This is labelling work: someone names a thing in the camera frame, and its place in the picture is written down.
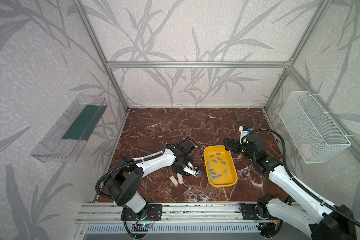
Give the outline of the beige mini stapler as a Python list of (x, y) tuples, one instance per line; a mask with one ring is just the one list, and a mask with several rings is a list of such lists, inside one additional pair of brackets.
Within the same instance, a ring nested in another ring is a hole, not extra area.
[(174, 176), (170, 176), (169, 179), (174, 187), (177, 187), (179, 185), (179, 182), (177, 181), (177, 179)]

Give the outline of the black metal stapler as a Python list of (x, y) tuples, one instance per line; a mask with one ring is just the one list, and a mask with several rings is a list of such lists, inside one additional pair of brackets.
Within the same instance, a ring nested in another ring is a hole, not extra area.
[(202, 176), (202, 172), (200, 170), (198, 170), (197, 168), (185, 167), (184, 172), (187, 173), (188, 175), (192, 175), (197, 178), (200, 178)]

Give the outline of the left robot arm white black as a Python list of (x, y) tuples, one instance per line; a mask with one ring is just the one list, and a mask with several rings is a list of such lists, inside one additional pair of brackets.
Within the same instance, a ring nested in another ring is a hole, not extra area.
[(202, 176), (201, 166), (194, 164), (191, 153), (202, 148), (192, 138), (184, 138), (175, 144), (165, 144), (162, 150), (144, 157), (123, 156), (117, 164), (101, 176), (95, 185), (98, 196), (113, 200), (125, 210), (131, 210), (139, 218), (146, 216), (150, 205), (138, 193), (141, 181), (147, 175), (171, 167), (181, 176)]

